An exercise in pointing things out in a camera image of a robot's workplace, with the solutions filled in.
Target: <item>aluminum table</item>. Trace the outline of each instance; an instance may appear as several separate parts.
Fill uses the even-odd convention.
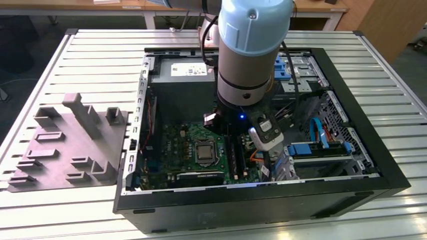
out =
[[[6,239],[423,239],[427,235],[427,108],[363,36],[291,31],[289,47],[325,48],[411,188],[337,218],[144,235],[112,213],[116,186],[10,193],[40,106],[79,92],[98,111],[134,111],[144,48],[198,47],[185,30],[79,30],[67,34],[0,147],[0,240]]]

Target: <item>black cable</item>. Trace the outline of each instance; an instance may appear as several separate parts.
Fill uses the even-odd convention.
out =
[[[262,174],[262,181],[270,182],[273,180],[273,161],[270,159],[270,153],[269,151],[262,152],[263,158],[265,158],[265,164],[263,166],[269,169],[269,176],[266,174]]]
[[[299,83],[297,82],[297,75],[295,75],[294,63],[293,63],[291,54],[290,54],[290,50],[289,50],[286,41],[282,42],[282,47],[283,47],[283,49],[285,49],[286,58],[287,58],[287,63],[289,63],[289,68],[291,69],[291,77],[293,77],[294,87],[295,87],[295,105],[294,105],[294,113],[295,113],[297,109],[299,108],[299,104],[301,104]]]
[[[293,2],[294,2],[294,15],[295,15],[295,18],[297,18],[297,13],[299,12],[299,8],[297,7],[295,0]]]
[[[177,16],[177,17],[170,17],[170,16],[160,16],[164,20],[167,19],[178,19],[181,16]]]
[[[207,55],[206,55],[206,41],[207,41],[207,35],[209,35],[209,32],[210,32],[210,29],[211,29],[211,27],[215,24],[218,19],[219,19],[219,16],[215,16],[213,21],[211,21],[211,23],[209,24],[207,28],[205,29],[205,33],[203,33],[203,36],[202,36],[202,44],[201,44],[203,62],[206,63],[206,65],[210,65],[213,67],[214,67],[214,64],[207,60]]]

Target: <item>wire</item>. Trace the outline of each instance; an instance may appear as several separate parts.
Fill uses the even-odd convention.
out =
[[[299,90],[299,83],[297,82],[297,75],[295,75],[295,69],[294,69],[294,63],[291,59],[291,54],[290,50],[286,44],[286,41],[282,42],[282,46],[285,48],[285,53],[286,53],[286,58],[287,58],[287,63],[289,67],[291,68],[291,77],[294,81],[294,87],[295,87],[295,106],[294,106],[294,112],[297,111],[299,104],[301,104],[301,90]]]
[[[201,44],[201,51],[202,51],[202,58],[203,58],[203,61],[206,63],[206,65],[210,65],[213,66],[211,62],[207,60],[207,55],[206,55],[206,41],[207,41],[207,35],[209,35],[209,32],[210,32],[210,29],[213,27],[213,25],[215,24],[217,20],[219,19],[219,16],[215,16],[211,23],[209,24],[207,28],[205,29],[205,33],[203,33],[203,36],[202,36],[202,44]]]
[[[148,127],[150,127],[150,129],[148,129],[148,135],[147,135],[147,138],[146,138],[146,141],[144,141],[144,145],[139,149],[140,154],[143,154],[143,150],[144,150],[146,145],[148,143],[150,136],[152,135],[152,104],[150,103],[150,99],[148,98],[147,98],[147,104],[148,104]]]
[[[198,22],[195,23],[195,29],[198,29],[198,27],[199,27],[201,16],[202,16],[202,12],[199,13],[199,16],[198,16]]]
[[[281,115],[283,115],[283,111],[285,110],[289,110],[290,111],[290,109],[287,109],[293,104],[295,103],[295,101],[293,101],[293,102],[290,102],[283,108],[281,108],[281,110],[275,113],[275,117],[278,118]]]
[[[182,22],[181,29],[177,30],[175,28],[173,28],[173,29],[175,29],[174,32],[183,31],[187,23],[190,22],[190,19],[193,18],[193,17],[189,17],[189,14],[190,14],[190,11],[187,11],[187,13],[186,13],[186,18],[185,18],[185,21]]]
[[[255,149],[255,151],[254,151],[254,153],[253,153],[253,155],[251,155],[251,157],[250,157],[249,159],[250,159],[251,162],[261,162],[261,163],[263,163],[265,160],[255,157],[255,154],[257,154],[258,151],[259,151],[259,150]]]
[[[297,13],[299,12],[299,8],[297,7],[295,0],[293,2],[294,2],[294,15],[295,15],[295,18],[297,18],[298,17]]]
[[[164,20],[168,20],[168,19],[178,19],[181,16],[177,16],[177,17],[171,17],[171,16],[160,16]]]
[[[18,76],[16,74],[8,72],[7,70],[3,70],[2,68],[0,68],[0,71],[4,72],[4,73],[7,73],[8,75],[11,75],[11,76],[12,76],[14,78],[16,78],[16,79],[20,78],[20,76]]]

